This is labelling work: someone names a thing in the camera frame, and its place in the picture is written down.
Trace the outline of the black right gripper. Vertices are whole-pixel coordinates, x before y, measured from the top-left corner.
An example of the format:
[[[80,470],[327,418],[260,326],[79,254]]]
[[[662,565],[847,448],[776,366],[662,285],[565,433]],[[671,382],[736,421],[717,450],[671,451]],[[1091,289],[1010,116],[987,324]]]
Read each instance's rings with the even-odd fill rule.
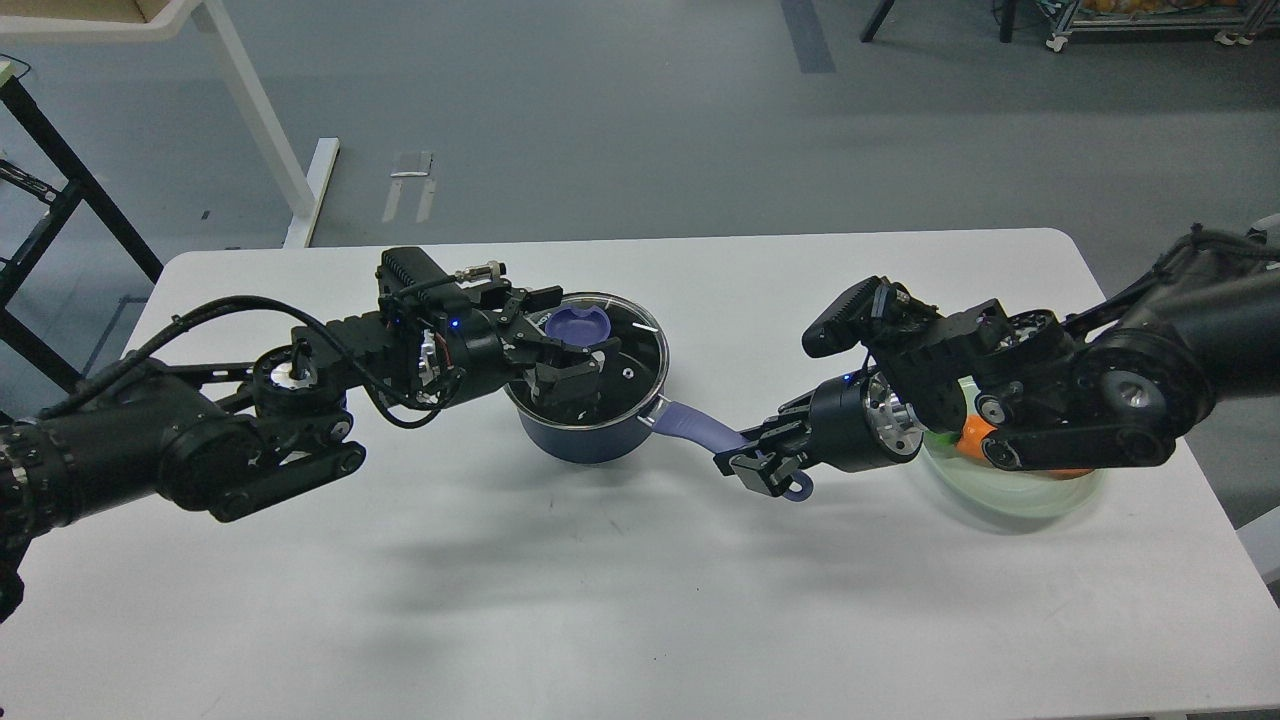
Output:
[[[922,445],[914,411],[876,368],[824,380],[808,406],[781,407],[745,430],[712,419],[721,474],[772,498],[810,498],[813,480],[803,470],[815,464],[869,471],[911,461]]]

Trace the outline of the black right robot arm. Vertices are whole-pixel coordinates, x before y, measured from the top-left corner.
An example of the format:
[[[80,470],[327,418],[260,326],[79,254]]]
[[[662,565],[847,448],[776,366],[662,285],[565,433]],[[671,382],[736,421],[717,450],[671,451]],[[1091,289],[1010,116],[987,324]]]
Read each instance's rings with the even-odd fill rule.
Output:
[[[868,363],[783,404],[716,465],[771,497],[824,464],[859,473],[911,461],[927,432],[992,429],[1000,471],[1152,468],[1222,401],[1277,392],[1277,231],[1193,225],[1114,297],[1065,319],[992,299],[943,315],[872,275],[805,331],[812,357],[856,346]]]

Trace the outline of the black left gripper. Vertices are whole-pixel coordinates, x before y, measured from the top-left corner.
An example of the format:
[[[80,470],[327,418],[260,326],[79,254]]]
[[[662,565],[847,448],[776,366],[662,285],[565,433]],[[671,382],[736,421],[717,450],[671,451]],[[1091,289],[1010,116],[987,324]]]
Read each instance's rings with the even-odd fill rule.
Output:
[[[529,340],[527,315],[558,307],[559,284],[543,288],[485,284],[466,313],[419,320],[422,338],[415,392],[421,401],[470,401],[504,386],[522,386],[532,406],[582,404],[598,395],[605,360],[620,338],[591,345]]]

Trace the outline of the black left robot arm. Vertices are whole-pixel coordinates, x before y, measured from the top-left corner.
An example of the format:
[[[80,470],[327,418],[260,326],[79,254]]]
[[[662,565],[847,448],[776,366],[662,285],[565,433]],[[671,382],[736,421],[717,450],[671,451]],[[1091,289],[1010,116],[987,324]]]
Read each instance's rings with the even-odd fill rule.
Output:
[[[520,383],[536,404],[588,401],[621,342],[613,331],[568,340],[535,322],[563,291],[452,279],[394,290],[378,309],[320,322],[252,295],[175,316],[64,401],[3,428],[3,616],[20,606],[32,541],[82,518],[157,495],[234,521],[357,471],[347,395],[361,388],[393,427],[419,429],[442,411]],[[237,313],[294,318],[287,346],[227,366],[239,383],[212,400],[218,368],[173,366],[155,354],[180,334]]]

